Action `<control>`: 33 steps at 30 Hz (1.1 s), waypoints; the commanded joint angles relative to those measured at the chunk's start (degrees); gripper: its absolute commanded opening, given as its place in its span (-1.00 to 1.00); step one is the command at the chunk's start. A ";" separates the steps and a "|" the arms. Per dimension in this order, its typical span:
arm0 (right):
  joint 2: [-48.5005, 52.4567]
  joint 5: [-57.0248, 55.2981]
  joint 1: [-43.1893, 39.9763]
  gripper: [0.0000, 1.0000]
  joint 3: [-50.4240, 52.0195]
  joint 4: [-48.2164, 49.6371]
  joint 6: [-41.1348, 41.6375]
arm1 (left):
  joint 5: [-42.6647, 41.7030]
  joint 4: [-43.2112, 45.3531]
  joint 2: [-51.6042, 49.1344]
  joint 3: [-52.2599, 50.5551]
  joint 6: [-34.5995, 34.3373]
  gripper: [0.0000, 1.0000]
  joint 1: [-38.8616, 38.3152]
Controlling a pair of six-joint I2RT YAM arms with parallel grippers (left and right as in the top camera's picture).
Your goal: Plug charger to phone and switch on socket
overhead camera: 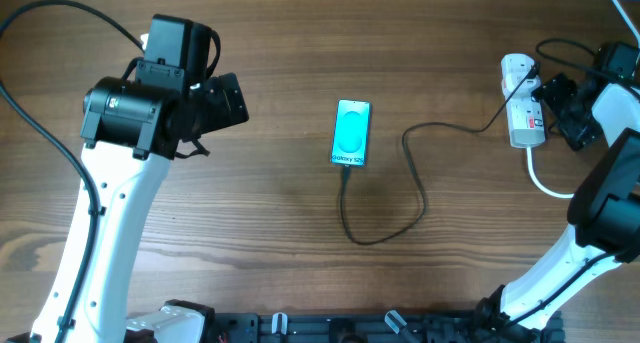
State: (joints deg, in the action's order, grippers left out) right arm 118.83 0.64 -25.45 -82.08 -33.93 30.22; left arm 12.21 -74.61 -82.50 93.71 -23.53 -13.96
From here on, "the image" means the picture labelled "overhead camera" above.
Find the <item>white power strip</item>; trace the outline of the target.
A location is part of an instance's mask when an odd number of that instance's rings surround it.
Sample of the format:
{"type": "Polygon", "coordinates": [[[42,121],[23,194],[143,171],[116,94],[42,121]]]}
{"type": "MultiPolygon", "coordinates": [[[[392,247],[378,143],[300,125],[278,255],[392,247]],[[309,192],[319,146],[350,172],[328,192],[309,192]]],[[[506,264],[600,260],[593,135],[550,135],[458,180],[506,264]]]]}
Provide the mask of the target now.
{"type": "MultiPolygon", "coordinates": [[[[526,78],[539,77],[539,65],[521,53],[505,55],[501,60],[502,78],[506,73],[525,72],[526,78]]],[[[514,148],[536,147],[545,141],[543,111],[533,96],[508,97],[506,105],[510,144],[514,148]]]]}

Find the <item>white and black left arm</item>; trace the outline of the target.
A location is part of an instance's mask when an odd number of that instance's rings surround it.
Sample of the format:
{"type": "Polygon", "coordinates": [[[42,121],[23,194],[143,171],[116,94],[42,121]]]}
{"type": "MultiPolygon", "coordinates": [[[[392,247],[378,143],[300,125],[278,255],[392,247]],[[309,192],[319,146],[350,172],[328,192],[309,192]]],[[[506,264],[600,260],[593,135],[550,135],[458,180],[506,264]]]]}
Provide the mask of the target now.
{"type": "Polygon", "coordinates": [[[143,56],[106,77],[83,103],[81,185],[51,292],[22,342],[217,342],[213,308],[170,300],[127,315],[127,295],[152,202],[180,143],[203,154],[204,134],[245,123],[234,74],[216,75],[210,27],[155,15],[143,56]]]}

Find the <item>teal screen smartphone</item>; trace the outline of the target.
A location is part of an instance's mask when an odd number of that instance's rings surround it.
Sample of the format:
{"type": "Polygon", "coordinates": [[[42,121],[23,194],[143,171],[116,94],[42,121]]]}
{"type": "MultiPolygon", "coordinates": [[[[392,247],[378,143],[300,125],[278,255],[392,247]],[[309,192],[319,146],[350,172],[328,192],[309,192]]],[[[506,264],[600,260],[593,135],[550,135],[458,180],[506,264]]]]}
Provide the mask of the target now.
{"type": "Polygon", "coordinates": [[[338,102],[330,161],[336,165],[366,164],[371,104],[342,99],[338,102]]]}

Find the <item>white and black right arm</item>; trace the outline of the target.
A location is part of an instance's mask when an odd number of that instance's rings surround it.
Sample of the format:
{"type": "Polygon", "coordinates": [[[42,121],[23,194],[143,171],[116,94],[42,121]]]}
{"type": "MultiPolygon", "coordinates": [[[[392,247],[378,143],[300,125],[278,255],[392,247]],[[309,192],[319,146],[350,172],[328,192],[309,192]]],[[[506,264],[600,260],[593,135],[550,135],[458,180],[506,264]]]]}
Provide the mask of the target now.
{"type": "Polygon", "coordinates": [[[582,116],[599,125],[608,151],[574,192],[559,240],[520,278],[483,299],[474,342],[545,342],[554,313],[591,281],[639,255],[639,50],[622,42],[594,53],[599,96],[582,116]]]}

